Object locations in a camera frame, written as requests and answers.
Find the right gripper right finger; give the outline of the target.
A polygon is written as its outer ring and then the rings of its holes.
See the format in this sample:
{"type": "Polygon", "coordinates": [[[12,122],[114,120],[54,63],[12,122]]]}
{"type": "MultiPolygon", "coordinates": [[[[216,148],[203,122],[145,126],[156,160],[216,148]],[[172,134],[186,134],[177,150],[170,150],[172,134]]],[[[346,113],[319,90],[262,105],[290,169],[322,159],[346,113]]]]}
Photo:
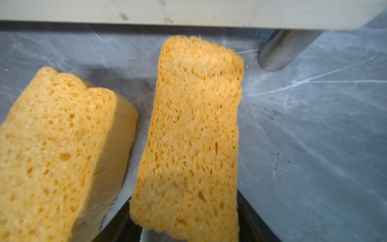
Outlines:
{"type": "Polygon", "coordinates": [[[281,242],[239,190],[237,206],[240,242],[281,242]]]}

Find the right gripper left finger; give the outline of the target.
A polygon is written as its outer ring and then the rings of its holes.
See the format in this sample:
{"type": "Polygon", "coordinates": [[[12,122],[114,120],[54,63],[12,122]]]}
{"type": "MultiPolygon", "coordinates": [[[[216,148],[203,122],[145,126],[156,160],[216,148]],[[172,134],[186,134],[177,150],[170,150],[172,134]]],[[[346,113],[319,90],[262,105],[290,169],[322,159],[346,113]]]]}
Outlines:
{"type": "Polygon", "coordinates": [[[139,242],[142,227],[136,225],[130,216],[131,198],[124,204],[110,223],[92,242],[139,242]]]}

